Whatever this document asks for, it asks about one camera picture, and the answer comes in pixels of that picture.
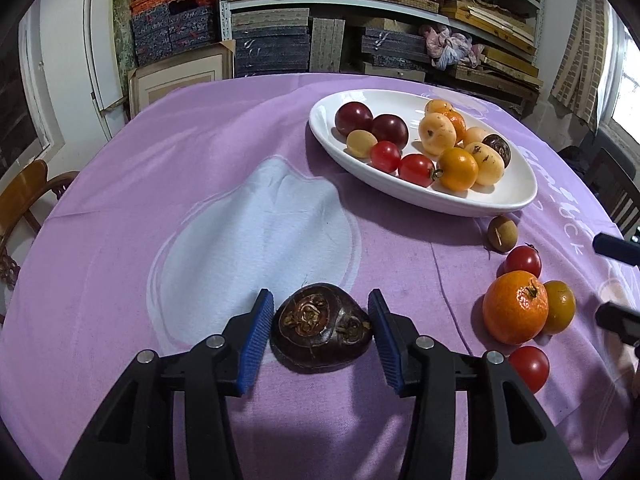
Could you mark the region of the large dark mangosteen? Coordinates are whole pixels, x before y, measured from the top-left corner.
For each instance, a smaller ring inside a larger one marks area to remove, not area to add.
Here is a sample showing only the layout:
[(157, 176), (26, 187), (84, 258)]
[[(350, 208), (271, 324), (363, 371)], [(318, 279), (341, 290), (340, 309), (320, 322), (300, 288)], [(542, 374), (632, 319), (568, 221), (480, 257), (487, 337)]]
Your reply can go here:
[(270, 348), (276, 359), (300, 374), (334, 372), (359, 359), (373, 338), (366, 310), (343, 289), (307, 285), (274, 312)]

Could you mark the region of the red tomato front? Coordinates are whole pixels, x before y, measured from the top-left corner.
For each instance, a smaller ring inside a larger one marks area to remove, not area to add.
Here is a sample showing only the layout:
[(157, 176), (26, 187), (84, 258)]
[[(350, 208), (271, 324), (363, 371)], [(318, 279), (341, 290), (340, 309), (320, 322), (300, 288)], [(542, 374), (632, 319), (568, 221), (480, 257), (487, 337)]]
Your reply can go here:
[(546, 384), (550, 363), (542, 350), (524, 346), (512, 352), (508, 360), (531, 392), (537, 393)]

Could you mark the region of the tan longan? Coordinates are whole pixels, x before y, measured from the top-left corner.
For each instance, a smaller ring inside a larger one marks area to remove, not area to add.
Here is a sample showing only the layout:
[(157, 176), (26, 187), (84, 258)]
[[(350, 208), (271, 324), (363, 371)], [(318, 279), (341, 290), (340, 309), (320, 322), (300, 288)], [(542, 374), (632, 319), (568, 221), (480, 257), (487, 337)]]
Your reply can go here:
[(346, 138), (346, 152), (358, 159), (368, 159), (378, 139), (367, 130), (352, 130)]
[(500, 214), (489, 222), (487, 239), (492, 248), (505, 254), (518, 242), (518, 227), (511, 218)]

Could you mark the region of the red cherry tomato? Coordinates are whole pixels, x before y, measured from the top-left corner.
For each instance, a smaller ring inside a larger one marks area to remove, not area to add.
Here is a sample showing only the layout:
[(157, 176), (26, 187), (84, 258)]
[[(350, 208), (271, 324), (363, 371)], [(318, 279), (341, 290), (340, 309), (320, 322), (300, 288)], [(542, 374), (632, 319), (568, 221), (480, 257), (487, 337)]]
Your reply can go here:
[(393, 174), (401, 161), (401, 151), (390, 141), (380, 141), (370, 151), (370, 165), (386, 174)]

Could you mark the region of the yellow tomato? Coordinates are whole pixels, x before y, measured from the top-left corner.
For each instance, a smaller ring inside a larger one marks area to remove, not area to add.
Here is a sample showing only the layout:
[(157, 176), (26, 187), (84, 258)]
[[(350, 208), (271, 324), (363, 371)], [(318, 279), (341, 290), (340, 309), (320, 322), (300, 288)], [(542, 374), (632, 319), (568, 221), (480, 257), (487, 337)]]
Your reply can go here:
[(574, 292), (562, 281), (548, 281), (544, 283), (548, 297), (548, 316), (544, 324), (544, 333), (556, 335), (566, 330), (573, 321), (576, 312)]

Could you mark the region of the red tomato with stem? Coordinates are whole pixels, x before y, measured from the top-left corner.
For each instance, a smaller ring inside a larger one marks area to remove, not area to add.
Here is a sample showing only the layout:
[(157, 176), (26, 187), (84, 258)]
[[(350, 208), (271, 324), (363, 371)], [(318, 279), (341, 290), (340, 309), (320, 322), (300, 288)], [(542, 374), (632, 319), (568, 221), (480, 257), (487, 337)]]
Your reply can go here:
[(540, 277), (542, 262), (538, 250), (531, 244), (514, 247), (506, 256), (503, 272), (525, 271)]

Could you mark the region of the dark chair right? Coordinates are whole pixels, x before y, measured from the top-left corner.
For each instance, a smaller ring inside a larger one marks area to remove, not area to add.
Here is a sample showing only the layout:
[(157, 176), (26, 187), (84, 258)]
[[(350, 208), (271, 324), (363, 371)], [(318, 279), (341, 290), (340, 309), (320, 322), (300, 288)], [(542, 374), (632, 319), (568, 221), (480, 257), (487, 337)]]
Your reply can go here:
[(639, 185), (636, 167), (602, 129), (588, 133), (579, 145), (558, 151), (582, 179), (625, 238), (639, 236)]

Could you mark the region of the large orange mandarin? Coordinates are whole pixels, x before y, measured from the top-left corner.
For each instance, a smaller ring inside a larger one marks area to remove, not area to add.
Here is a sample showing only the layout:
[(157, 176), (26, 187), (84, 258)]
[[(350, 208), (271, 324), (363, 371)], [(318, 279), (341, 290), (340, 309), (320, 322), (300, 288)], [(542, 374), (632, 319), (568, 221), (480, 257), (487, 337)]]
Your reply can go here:
[(457, 144), (463, 145), (466, 135), (466, 122), (464, 117), (456, 110), (444, 110), (442, 114), (444, 114), (451, 122), (451, 125), (454, 126), (454, 130), (456, 130), (457, 133)]

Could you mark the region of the red tomato small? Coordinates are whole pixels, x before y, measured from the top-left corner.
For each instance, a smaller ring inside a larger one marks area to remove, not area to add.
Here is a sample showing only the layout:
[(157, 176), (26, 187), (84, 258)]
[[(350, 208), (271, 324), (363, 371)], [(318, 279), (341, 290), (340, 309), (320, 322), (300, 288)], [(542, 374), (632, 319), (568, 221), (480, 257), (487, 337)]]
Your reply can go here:
[(422, 188), (428, 188), (440, 174), (434, 162), (422, 154), (404, 156), (399, 163), (397, 172), (401, 180), (422, 186)]

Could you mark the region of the dark red plum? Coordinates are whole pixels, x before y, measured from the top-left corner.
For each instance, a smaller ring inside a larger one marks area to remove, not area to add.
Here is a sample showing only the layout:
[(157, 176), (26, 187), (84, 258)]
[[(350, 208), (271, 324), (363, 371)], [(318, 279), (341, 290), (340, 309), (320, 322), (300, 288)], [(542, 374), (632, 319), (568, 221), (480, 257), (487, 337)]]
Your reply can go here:
[(334, 117), (335, 128), (342, 136), (348, 136), (355, 130), (370, 131), (373, 115), (366, 104), (348, 102), (342, 105)]
[(394, 114), (381, 114), (373, 119), (371, 133), (378, 142), (387, 141), (403, 150), (409, 141), (409, 129), (402, 118)]

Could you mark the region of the small dark mangosteen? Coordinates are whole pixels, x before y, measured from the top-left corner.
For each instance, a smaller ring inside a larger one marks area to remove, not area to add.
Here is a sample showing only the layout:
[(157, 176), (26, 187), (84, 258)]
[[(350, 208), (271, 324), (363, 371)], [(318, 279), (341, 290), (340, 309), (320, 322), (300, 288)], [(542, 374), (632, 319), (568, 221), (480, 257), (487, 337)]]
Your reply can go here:
[(511, 162), (511, 148), (506, 139), (503, 139), (503, 137), (499, 136), (497, 133), (491, 133), (484, 137), (483, 143), (488, 145), (501, 156), (504, 168), (509, 167)]

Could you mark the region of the spotted yellow pear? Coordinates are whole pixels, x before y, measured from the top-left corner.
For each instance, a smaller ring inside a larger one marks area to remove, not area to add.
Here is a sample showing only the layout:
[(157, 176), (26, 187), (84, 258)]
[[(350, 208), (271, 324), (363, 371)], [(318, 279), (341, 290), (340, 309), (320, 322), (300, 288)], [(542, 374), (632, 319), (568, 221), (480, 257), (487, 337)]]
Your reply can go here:
[(444, 114), (425, 114), (418, 131), (424, 151), (435, 157), (457, 144), (456, 130)]

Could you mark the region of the round tan pear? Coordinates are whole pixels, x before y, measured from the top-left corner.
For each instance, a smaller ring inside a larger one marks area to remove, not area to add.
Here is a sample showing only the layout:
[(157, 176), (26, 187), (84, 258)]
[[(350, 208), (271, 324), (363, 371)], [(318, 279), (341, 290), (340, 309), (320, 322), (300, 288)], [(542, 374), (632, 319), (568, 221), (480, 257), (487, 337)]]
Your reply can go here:
[(464, 130), (462, 134), (461, 142), (462, 146), (466, 148), (468, 145), (476, 142), (482, 143), (486, 136), (490, 135), (490, 131), (487, 131), (482, 127), (469, 127)]

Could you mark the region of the speckled yellow pepino melon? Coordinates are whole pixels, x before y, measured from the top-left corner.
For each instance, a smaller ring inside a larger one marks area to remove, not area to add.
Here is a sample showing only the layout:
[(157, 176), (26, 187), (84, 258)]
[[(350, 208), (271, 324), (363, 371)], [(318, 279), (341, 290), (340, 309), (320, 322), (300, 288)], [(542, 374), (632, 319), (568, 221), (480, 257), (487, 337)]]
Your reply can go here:
[(477, 163), (477, 185), (493, 186), (502, 179), (506, 166), (496, 150), (482, 142), (472, 142), (464, 149)]

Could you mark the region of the small orange tomato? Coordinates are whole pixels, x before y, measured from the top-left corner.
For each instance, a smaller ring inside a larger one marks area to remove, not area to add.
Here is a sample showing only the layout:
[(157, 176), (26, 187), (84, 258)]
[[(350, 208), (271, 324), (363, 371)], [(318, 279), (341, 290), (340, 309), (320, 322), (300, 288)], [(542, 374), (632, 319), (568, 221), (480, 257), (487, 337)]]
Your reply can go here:
[(439, 113), (439, 114), (447, 114), (454, 110), (454, 107), (445, 100), (441, 99), (431, 99), (425, 104), (424, 112), (426, 114), (431, 113)]

